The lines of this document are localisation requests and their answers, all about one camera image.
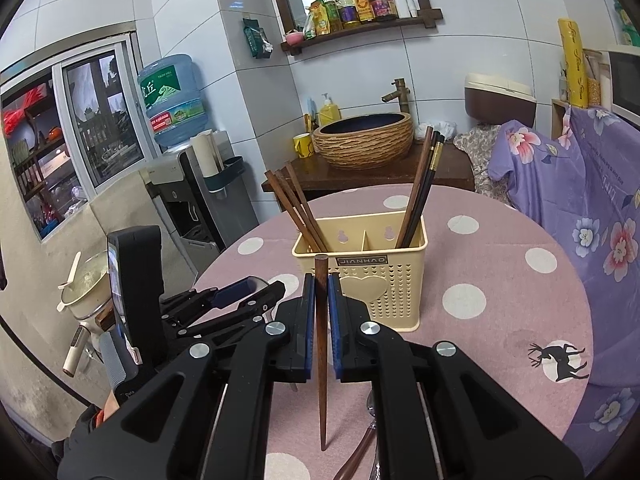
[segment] pink tablecloth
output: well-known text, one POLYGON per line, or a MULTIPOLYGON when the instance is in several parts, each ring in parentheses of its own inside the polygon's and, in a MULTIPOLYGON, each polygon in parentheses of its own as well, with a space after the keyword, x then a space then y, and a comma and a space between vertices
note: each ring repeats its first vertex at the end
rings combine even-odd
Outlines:
MULTIPOLYGON (((316 218, 386 212, 404 208, 410 191, 408 185, 367 187, 310 205, 316 218)), ((454 342, 562 438, 584 394, 593 355, 589 305, 571 263, 537 224, 475 193, 435 186, 424 217, 429 243, 420 327, 403 336, 426 345, 454 342), (532 345, 543 350, 567 343, 584 349, 569 358, 570 368, 551 358, 532 367, 529 357, 541 356, 529 355, 532 345)), ((301 294, 303 275, 291 256, 297 235, 287 214, 269 220, 226 250, 197 288, 254 275, 283 280, 288 296, 301 294)), ((371 422, 369 391, 369 383, 330 381, 329 449, 322 453, 314 381, 300 385, 298 393, 276 384, 265 478, 333 478, 371 422)), ((373 446, 355 478, 368 479, 372 462, 373 446)))

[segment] wooden mirror frame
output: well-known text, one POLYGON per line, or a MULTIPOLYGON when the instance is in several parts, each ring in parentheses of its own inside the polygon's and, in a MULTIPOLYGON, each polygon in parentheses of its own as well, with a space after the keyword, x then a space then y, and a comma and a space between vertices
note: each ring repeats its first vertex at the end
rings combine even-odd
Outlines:
MULTIPOLYGON (((284 31, 289 32, 290 30, 296 30, 293 13, 289 7, 289 1, 276 0, 276 4, 278 6, 278 12, 280 14, 280 20, 282 21, 284 31)), ((418 6, 420 9, 418 9, 418 16, 416 18, 398 18, 397 20, 391 20, 389 22, 364 23, 359 27, 338 30, 337 32, 332 32, 325 36, 316 36, 312 40, 305 40, 296 46, 290 46, 286 41, 284 41, 280 46, 283 51, 288 52, 291 56, 296 56, 302 52, 303 48, 307 48, 314 44, 324 43, 336 38, 343 38, 345 36, 360 34, 361 32, 368 32, 370 30, 378 30, 380 28, 420 24, 424 25, 425 28, 436 28, 436 20, 442 19, 442 11, 440 9, 432 9, 429 0, 418 0, 418 6)))

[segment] purple cover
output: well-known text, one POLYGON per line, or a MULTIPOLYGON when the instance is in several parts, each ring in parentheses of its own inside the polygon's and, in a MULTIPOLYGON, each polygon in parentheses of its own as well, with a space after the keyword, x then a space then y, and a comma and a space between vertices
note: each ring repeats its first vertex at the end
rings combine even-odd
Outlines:
POLYGON ((584 284, 594 358, 564 442, 589 473, 640 400, 640 132, 601 108, 572 107, 562 133, 552 141, 504 124, 489 176, 508 176, 514 206, 555 238, 584 284))

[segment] yellow soap bottle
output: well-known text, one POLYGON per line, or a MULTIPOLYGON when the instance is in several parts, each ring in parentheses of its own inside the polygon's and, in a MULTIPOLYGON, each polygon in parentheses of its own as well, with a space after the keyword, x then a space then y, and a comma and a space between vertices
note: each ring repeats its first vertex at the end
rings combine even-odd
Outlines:
POLYGON ((327 126, 328 124, 341 120, 342 115, 340 114, 338 105, 331 101, 331 96, 329 94, 322 95, 324 96, 324 106, 320 108, 318 112, 318 121, 320 126, 327 126))

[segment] silver bolt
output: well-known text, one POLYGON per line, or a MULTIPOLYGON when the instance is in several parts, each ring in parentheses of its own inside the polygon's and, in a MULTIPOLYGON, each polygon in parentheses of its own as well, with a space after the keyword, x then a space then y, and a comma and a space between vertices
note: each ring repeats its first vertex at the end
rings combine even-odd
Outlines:
POLYGON ((189 348, 189 354, 194 359, 200 359, 209 355, 209 346, 204 343, 197 343, 189 348))
POLYGON ((443 357, 451 357, 456 353, 456 346, 449 341, 441 341, 436 345, 436 352, 443 357))
POLYGON ((375 335, 380 332, 380 325, 375 321, 365 321, 360 325, 360 330, 367 335, 375 335))
POLYGON ((273 321, 269 323, 264 329, 269 335, 280 335, 287 329, 287 327, 284 326, 284 323, 282 322, 273 321))

